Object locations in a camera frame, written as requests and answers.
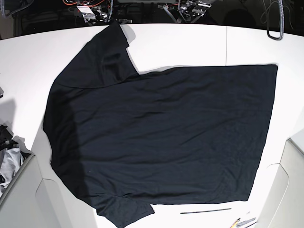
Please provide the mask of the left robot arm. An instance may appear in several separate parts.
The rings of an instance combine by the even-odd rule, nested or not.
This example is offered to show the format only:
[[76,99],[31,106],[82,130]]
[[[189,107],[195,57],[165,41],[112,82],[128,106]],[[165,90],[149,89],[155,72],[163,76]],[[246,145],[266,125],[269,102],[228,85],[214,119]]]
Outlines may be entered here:
[[174,3],[159,3],[158,8],[166,12],[174,23],[193,24],[202,18],[215,0],[176,0]]

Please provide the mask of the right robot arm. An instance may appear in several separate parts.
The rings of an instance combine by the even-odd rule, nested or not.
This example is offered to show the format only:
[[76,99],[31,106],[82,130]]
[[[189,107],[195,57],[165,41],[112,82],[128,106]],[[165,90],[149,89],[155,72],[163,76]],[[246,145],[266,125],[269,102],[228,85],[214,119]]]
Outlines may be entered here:
[[84,23],[94,25],[108,23],[114,12],[114,0],[62,0],[68,10]]

